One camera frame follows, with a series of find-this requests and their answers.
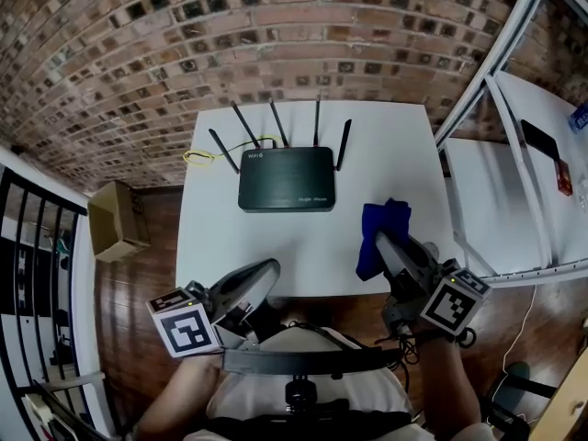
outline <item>yellow cable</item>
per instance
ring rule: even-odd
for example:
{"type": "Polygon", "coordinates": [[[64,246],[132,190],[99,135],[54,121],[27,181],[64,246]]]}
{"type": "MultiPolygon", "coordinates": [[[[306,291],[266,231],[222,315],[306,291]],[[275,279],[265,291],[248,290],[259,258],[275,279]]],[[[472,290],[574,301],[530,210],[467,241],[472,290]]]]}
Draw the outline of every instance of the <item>yellow cable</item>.
{"type": "MultiPolygon", "coordinates": [[[[267,134],[265,136],[258,137],[257,140],[258,141],[281,141],[281,139],[278,136],[273,136],[271,134],[267,134]]],[[[253,141],[247,141],[247,142],[240,143],[239,145],[233,147],[232,149],[229,149],[228,152],[232,152],[235,149],[239,149],[240,147],[243,147],[244,145],[247,145],[250,143],[253,143],[253,141]]],[[[221,158],[221,157],[224,157],[224,153],[210,153],[210,152],[201,151],[201,150],[187,151],[187,152],[184,152],[184,155],[182,155],[184,162],[186,162],[188,165],[201,166],[201,167],[211,166],[212,162],[214,162],[215,159],[221,158]],[[206,162],[204,164],[194,162],[192,159],[190,159],[190,156],[192,156],[192,155],[208,158],[209,162],[206,162]]]]}

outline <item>router antenna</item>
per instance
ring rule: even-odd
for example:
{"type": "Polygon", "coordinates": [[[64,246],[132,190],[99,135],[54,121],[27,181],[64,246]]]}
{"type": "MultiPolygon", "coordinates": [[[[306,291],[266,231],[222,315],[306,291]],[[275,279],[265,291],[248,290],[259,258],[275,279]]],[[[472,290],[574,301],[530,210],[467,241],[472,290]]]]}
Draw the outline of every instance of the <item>router antenna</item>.
{"type": "Polygon", "coordinates": [[[277,128],[279,129],[279,133],[282,136],[282,143],[284,147],[289,147],[288,139],[286,139],[286,134],[284,134],[284,130],[282,129],[282,123],[279,121],[279,116],[277,115],[276,105],[274,105],[274,98],[269,98],[269,106],[272,107],[272,111],[274,112],[274,118],[276,118],[277,128]]]}
{"type": "Polygon", "coordinates": [[[341,147],[339,147],[339,156],[337,157],[337,166],[335,170],[338,172],[341,170],[341,164],[343,163],[343,156],[345,155],[345,147],[347,146],[347,138],[349,137],[349,130],[351,129],[351,119],[348,119],[343,129],[343,139],[341,139],[341,147]]]}
{"type": "Polygon", "coordinates": [[[257,141],[257,139],[255,138],[254,134],[251,132],[251,130],[249,129],[249,126],[247,125],[247,123],[245,122],[245,118],[243,117],[243,115],[241,114],[241,111],[239,111],[239,107],[237,107],[237,104],[232,101],[231,102],[231,106],[232,108],[235,110],[235,113],[237,113],[237,116],[239,117],[239,119],[241,120],[243,127],[245,128],[245,130],[247,131],[247,134],[249,134],[249,137],[251,138],[251,142],[254,143],[254,146],[256,149],[261,149],[261,145],[259,145],[259,142],[257,141]]]}
{"type": "Polygon", "coordinates": [[[224,148],[224,145],[222,144],[221,138],[219,137],[219,134],[216,133],[216,131],[214,129],[209,129],[210,135],[212,136],[212,139],[214,139],[214,141],[217,143],[217,145],[219,146],[220,151],[222,152],[222,154],[225,156],[225,158],[227,159],[227,162],[229,162],[229,164],[232,166],[232,169],[235,171],[235,173],[238,175],[239,174],[239,168],[237,168],[237,165],[235,164],[235,162],[232,160],[231,156],[229,155],[229,152],[227,151],[227,149],[224,148]]]}
{"type": "Polygon", "coordinates": [[[314,147],[319,146],[319,111],[321,110],[321,95],[316,96],[316,109],[314,110],[314,147]]]}

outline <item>wifi router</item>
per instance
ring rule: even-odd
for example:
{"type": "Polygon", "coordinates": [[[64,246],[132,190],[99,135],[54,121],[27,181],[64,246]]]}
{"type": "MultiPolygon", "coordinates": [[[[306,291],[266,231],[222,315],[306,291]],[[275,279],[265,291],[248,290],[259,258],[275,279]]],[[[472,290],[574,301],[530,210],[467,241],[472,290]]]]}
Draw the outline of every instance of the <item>wifi router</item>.
{"type": "Polygon", "coordinates": [[[239,179],[238,204],[245,212],[320,212],[331,210],[336,201],[334,171],[341,170],[345,146],[351,129],[351,119],[345,123],[334,166],[333,151],[319,146],[319,112],[321,99],[317,96],[314,114],[313,147],[291,147],[282,129],[274,100],[269,105],[276,118],[277,128],[284,147],[262,149],[237,105],[232,102],[237,117],[251,138],[254,149],[241,156],[241,169],[237,167],[218,134],[210,129],[212,139],[239,179]]]}

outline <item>wooden floor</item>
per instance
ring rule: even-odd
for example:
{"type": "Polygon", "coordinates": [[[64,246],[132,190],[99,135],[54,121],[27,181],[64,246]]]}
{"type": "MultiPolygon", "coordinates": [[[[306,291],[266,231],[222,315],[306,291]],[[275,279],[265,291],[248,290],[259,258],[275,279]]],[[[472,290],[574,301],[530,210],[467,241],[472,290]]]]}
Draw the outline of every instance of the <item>wooden floor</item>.
{"type": "MultiPolygon", "coordinates": [[[[96,268],[96,328],[103,371],[107,374],[122,423],[131,424],[162,390],[177,362],[166,352],[145,301],[175,284],[175,248],[181,194],[143,198],[152,246],[131,259],[96,268]]],[[[477,392],[485,393],[500,374],[503,354],[520,330],[532,288],[495,290],[472,327],[477,343],[463,351],[464,364],[477,392]]],[[[380,319],[386,296],[271,300],[284,321],[298,319],[330,325],[373,345],[387,335],[380,319]],[[333,315],[327,322],[325,315],[333,315]]],[[[532,379],[558,385],[576,357],[582,320],[588,316],[588,281],[541,286],[520,340],[507,360],[524,360],[532,379]]],[[[409,394],[422,400],[418,367],[409,367],[409,394]]],[[[403,380],[401,371],[398,374],[403,380]]],[[[521,413],[536,418],[546,400],[527,395],[521,413]]]]}

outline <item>brick wall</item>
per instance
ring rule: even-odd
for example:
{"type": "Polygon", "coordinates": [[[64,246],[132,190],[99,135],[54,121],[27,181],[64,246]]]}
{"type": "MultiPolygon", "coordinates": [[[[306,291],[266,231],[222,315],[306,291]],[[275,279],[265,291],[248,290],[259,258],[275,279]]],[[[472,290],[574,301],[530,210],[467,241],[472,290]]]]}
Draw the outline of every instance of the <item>brick wall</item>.
{"type": "Polygon", "coordinates": [[[543,0],[508,70],[579,105],[588,99],[588,29],[563,0],[543,0]]]}
{"type": "Polygon", "coordinates": [[[183,183],[198,112],[231,100],[423,103],[435,129],[515,1],[0,0],[1,141],[91,191],[183,183]]]}

